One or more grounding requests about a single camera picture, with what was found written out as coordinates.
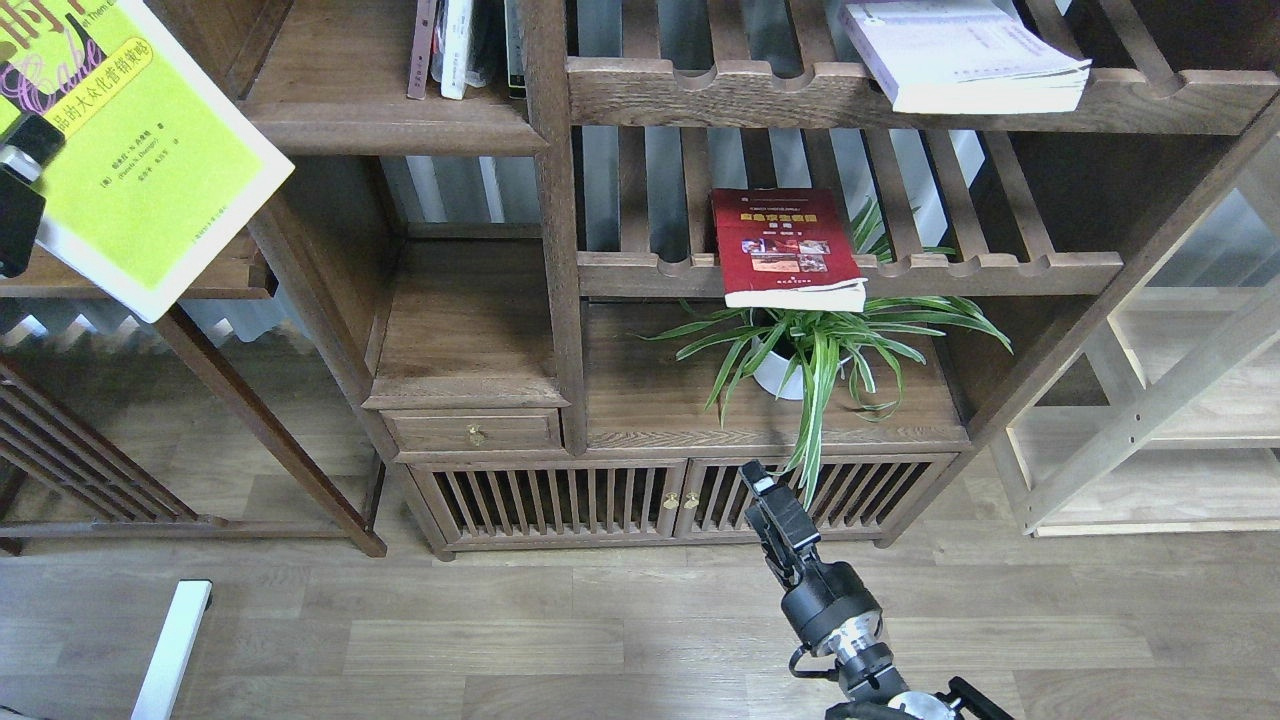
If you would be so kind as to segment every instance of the book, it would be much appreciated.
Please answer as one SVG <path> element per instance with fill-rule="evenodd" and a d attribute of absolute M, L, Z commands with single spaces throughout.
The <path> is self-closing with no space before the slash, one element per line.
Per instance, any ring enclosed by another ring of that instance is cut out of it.
<path fill-rule="evenodd" d="M 413 100 L 426 99 L 426 78 L 431 74 L 431 49 L 435 45 L 436 0 L 417 0 L 417 19 L 413 23 L 413 47 L 408 58 L 408 90 Z"/>
<path fill-rule="evenodd" d="M 467 90 L 467 63 L 471 58 L 472 4 L 471 0 L 440 0 L 440 50 L 431 60 L 431 76 L 440 83 L 440 95 L 462 100 Z"/>
<path fill-rule="evenodd" d="M 525 97 L 525 45 L 520 38 L 520 15 L 516 0 L 503 0 L 506 5 L 507 28 L 507 88 L 512 97 Z"/>
<path fill-rule="evenodd" d="M 142 0 L 12 5 L 0 127 L 33 113 L 67 138 L 36 240 L 155 322 L 293 167 Z"/>
<path fill-rule="evenodd" d="M 840 22 L 899 113 L 1074 110 L 1091 60 L 1036 37 L 991 0 L 846 3 Z"/>
<path fill-rule="evenodd" d="M 829 190 L 712 191 L 724 305 L 860 313 L 867 282 Z"/>

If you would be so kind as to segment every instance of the wooden table leg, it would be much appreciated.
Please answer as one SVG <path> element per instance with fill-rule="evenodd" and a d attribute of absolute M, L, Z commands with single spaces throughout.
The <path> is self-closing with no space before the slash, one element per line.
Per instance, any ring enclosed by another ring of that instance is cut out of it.
<path fill-rule="evenodd" d="M 155 322 L 155 328 L 196 377 L 214 391 L 214 395 L 227 404 L 262 446 L 284 465 L 302 489 L 329 512 L 356 547 L 370 557 L 387 555 L 387 543 L 374 533 L 371 524 L 366 523 L 360 511 L 334 487 L 306 450 L 182 307 L 174 305 Z"/>

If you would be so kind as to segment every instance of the wooden drawer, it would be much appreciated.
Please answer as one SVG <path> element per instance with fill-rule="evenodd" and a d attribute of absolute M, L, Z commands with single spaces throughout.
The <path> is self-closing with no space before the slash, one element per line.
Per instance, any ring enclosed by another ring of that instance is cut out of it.
<path fill-rule="evenodd" d="M 559 413 L 513 410 L 385 410 L 401 452 L 543 450 L 561 447 Z"/>

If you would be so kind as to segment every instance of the red book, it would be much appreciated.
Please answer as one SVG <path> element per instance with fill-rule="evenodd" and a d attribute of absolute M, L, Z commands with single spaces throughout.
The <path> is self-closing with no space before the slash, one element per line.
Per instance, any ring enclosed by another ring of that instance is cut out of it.
<path fill-rule="evenodd" d="M 829 190 L 712 191 L 724 305 L 860 313 L 858 270 Z"/>

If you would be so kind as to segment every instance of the robotic arm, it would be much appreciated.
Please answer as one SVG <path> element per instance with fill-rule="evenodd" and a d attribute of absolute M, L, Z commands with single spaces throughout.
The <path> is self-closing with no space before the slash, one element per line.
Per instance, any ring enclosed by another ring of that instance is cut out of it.
<path fill-rule="evenodd" d="M 881 638 L 881 606 L 847 562 L 818 557 L 818 528 L 800 501 L 758 461 L 739 470 L 755 505 L 748 521 L 760 536 L 764 562 L 786 591 L 782 614 L 800 638 L 788 667 L 796 678 L 840 684 L 849 702 L 827 710 L 827 720 L 957 720 L 961 710 L 978 720 L 1012 720 L 961 678 L 950 692 L 929 694 L 908 687 L 893 653 Z M 826 671 L 797 670 L 805 653 L 833 655 Z"/>

